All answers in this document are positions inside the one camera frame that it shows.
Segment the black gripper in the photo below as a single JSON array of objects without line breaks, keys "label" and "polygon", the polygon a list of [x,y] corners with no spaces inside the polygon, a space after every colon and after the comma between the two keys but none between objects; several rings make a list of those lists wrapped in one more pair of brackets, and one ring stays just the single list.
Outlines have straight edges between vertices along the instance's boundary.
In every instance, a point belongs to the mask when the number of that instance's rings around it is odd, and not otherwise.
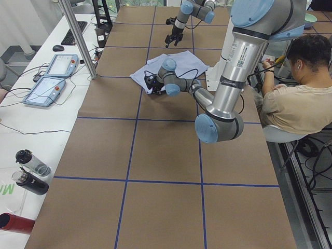
[{"label": "black gripper", "polygon": [[185,28],[184,24],[180,26],[173,25],[171,35],[167,35],[165,39],[165,47],[168,48],[171,42],[175,42],[174,46],[176,47],[179,42],[182,41],[183,38],[183,30]]},{"label": "black gripper", "polygon": [[151,90],[152,94],[162,95],[165,92],[165,87],[153,87]]}]

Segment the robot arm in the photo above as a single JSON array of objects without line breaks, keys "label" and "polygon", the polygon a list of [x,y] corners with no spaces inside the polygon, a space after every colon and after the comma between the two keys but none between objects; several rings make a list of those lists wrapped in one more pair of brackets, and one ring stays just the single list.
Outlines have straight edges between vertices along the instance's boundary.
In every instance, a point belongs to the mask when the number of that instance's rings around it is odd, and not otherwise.
[{"label": "robot arm", "polygon": [[247,77],[260,60],[262,47],[273,40],[289,40],[303,33],[305,1],[235,1],[230,11],[232,44],[215,94],[195,78],[175,73],[173,59],[163,61],[156,74],[145,82],[153,92],[165,89],[169,96],[188,92],[203,109],[196,117],[195,131],[205,143],[229,141],[243,131],[243,120],[234,110]]},{"label": "robot arm", "polygon": [[179,12],[176,17],[168,18],[166,25],[172,25],[172,32],[165,38],[165,47],[174,42],[174,46],[177,46],[182,41],[183,31],[190,16],[198,18],[205,23],[211,23],[214,19],[217,5],[220,1],[215,0],[202,0],[202,1],[182,1]]}]

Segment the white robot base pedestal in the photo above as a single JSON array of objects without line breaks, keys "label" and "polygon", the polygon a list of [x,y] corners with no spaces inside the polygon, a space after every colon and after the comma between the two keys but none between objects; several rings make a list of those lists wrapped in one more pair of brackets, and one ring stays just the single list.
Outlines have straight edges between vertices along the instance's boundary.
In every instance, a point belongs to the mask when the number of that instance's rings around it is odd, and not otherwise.
[{"label": "white robot base pedestal", "polygon": [[209,67],[207,69],[207,71],[205,72],[208,91],[217,90],[220,77],[225,68],[227,59],[229,57],[229,52],[230,52],[230,49],[231,49],[233,41],[234,41],[234,36],[232,34],[233,27],[234,27],[234,25],[231,21],[231,18],[229,18],[226,36],[225,36],[223,47],[222,47],[222,50],[220,53],[220,60],[215,64],[214,67]]}]

